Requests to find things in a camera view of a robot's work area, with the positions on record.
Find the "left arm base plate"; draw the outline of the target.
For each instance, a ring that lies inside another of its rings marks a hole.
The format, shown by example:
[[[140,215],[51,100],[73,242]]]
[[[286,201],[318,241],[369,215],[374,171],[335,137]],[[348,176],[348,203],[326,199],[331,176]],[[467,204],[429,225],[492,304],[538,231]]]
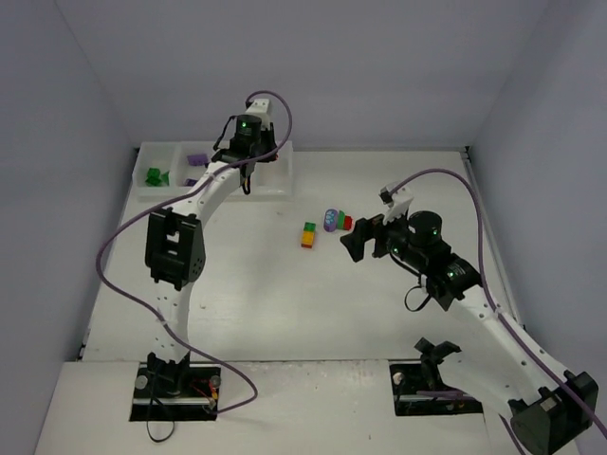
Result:
[[[221,369],[192,365],[177,383],[142,363],[134,383],[130,422],[203,422],[216,419]]]

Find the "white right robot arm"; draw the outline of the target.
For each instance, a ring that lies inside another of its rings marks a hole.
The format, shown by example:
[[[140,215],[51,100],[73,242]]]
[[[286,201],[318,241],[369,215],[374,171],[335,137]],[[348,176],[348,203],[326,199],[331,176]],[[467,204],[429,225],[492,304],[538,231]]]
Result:
[[[379,214],[357,220],[340,241],[355,262],[374,241],[374,257],[389,255],[410,268],[427,298],[460,321],[456,336],[417,341],[431,374],[507,419],[528,452],[558,452],[592,425],[597,382],[566,368],[491,301],[481,274],[451,250],[441,228],[441,217],[431,211],[391,221]]]

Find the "green yellow red lego stack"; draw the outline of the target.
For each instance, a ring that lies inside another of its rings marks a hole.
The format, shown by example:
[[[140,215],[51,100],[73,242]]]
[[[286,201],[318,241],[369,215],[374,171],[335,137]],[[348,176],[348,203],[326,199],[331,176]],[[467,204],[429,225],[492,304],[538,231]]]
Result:
[[[314,245],[316,235],[316,224],[313,222],[305,222],[303,225],[303,231],[300,239],[300,246],[302,248],[311,249]]]

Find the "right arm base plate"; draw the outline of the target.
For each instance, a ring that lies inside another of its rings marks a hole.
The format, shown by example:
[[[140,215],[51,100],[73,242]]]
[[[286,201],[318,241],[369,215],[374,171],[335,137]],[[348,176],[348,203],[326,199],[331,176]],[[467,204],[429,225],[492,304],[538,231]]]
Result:
[[[445,417],[482,414],[480,402],[461,391],[428,379],[420,362],[389,364],[397,417]]]

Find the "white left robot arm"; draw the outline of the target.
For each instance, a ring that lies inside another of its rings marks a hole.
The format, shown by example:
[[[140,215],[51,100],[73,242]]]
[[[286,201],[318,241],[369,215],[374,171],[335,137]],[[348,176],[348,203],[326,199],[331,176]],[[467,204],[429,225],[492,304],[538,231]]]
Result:
[[[250,106],[235,118],[229,146],[213,146],[212,162],[187,198],[149,215],[144,260],[156,289],[156,310],[162,316],[147,369],[179,385],[189,370],[190,350],[170,334],[188,340],[188,320],[193,284],[206,262],[203,229],[212,214],[235,191],[249,194],[255,164],[233,168],[241,160],[265,155],[276,147],[270,114]]]

